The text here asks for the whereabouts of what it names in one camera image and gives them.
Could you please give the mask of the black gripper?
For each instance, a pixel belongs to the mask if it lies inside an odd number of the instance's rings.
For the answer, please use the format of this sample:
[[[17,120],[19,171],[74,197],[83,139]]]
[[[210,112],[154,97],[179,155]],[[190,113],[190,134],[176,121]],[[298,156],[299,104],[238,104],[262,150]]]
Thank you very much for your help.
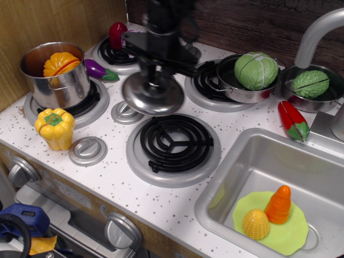
[[[138,59],[144,86],[156,85],[157,66],[161,68],[163,88],[179,87],[174,78],[176,73],[192,77],[196,72],[199,60],[184,49],[178,30],[165,34],[157,34],[151,30],[123,34],[126,40],[123,50]]]

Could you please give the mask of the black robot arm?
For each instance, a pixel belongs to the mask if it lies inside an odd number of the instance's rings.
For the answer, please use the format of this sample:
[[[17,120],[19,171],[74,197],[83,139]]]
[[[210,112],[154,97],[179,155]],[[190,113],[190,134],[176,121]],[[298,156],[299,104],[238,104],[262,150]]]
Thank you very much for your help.
[[[143,84],[153,83],[156,67],[162,68],[157,85],[175,73],[192,75],[198,56],[187,46],[199,37],[198,25],[189,17],[195,1],[147,1],[145,32],[125,32],[123,50],[138,58]]]

